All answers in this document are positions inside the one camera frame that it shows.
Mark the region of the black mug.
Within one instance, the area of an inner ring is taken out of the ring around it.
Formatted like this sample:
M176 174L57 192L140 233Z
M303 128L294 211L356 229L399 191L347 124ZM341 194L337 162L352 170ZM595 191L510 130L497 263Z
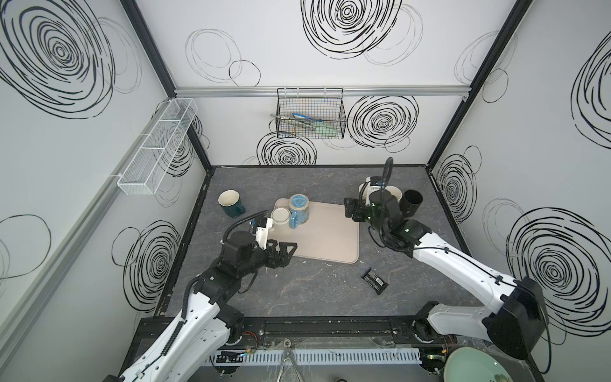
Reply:
M408 189L399 199L399 208L405 218L411 218L415 216L422 203L423 195L417 190Z

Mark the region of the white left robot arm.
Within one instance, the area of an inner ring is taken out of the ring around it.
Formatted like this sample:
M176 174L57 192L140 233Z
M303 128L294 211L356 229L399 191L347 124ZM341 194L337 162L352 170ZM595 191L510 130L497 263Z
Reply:
M296 243L268 237L273 221L260 211L233 223L222 237L221 254L191 279L179 314L151 347L119 376L107 381L187 381L213 353L237 343L243 333L243 314L229 306L242 280L259 269L287 267Z

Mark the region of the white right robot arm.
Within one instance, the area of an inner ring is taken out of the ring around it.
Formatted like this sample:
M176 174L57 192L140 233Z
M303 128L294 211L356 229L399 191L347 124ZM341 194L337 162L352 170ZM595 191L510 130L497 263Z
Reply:
M404 216L399 200L388 192L394 160L388 158L378 189L367 197L347 197L345 216L369 226L372 240L381 248L426 264L469 291L479 307L451 307L428 302L415 315L412 327L418 340L431 343L439 337L463 336L492 342L505 354L529 360L541 335L549 335L549 319L541 286L498 272L447 243L430 227Z

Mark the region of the grey mug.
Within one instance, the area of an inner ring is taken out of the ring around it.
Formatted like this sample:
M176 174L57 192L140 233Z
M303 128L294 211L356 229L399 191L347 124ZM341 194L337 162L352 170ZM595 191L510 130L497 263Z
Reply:
M359 196L362 202L366 202L369 196L369 184L362 183L359 185Z

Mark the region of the light green mug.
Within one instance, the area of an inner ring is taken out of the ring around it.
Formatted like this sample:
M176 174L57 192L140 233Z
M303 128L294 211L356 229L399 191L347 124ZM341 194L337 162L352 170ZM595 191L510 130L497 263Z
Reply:
M403 192L401 191L401 189L399 189L398 187L395 186L387 186L386 191L388 191L392 196L395 197L396 200L400 201L401 198L403 197Z

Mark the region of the dark green mug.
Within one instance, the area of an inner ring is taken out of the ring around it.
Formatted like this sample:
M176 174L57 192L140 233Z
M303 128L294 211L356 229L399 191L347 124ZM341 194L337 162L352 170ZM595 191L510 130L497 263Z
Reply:
M246 213L246 208L242 204L240 194L233 189L222 192L217 201L224 213L230 218L237 218Z

